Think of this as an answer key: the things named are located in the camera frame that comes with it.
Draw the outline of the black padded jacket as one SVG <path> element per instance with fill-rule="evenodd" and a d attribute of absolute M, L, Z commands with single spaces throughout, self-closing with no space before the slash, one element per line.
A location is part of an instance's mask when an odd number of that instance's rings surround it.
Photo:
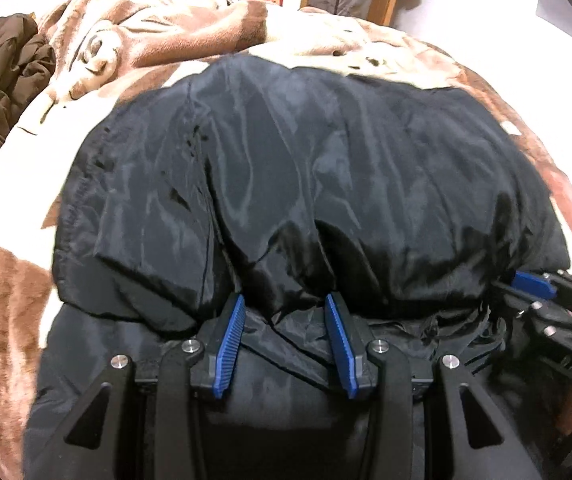
<path fill-rule="evenodd" d="M 421 358 L 490 352 L 490 283 L 569 265 L 548 187 L 468 92 L 222 58 L 117 106 L 78 151 L 24 475 L 42 477 L 110 358 L 158 362 L 234 292 L 248 309 L 236 410 L 295 428 L 320 421 L 313 403 L 337 382 L 329 292 Z"/>

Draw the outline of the brown and cream plush blanket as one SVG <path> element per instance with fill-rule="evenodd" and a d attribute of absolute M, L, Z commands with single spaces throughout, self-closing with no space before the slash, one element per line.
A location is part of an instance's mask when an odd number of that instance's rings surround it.
<path fill-rule="evenodd" d="M 118 104 L 243 51 L 287 66 L 460 88 L 484 104 L 550 187 L 572 265 L 572 184 L 487 81 L 400 30 L 260 0 L 57 0 L 30 16 L 56 68 L 0 149 L 0 477 L 21 475 L 36 372 L 60 308 L 52 280 L 60 190 L 82 141 Z"/>

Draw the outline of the grey wall panel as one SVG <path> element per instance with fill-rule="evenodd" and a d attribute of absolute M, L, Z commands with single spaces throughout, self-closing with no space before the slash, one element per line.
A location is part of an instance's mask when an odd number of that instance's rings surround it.
<path fill-rule="evenodd" d="M 536 16 L 572 38 L 572 5 L 568 0 L 538 0 Z"/>

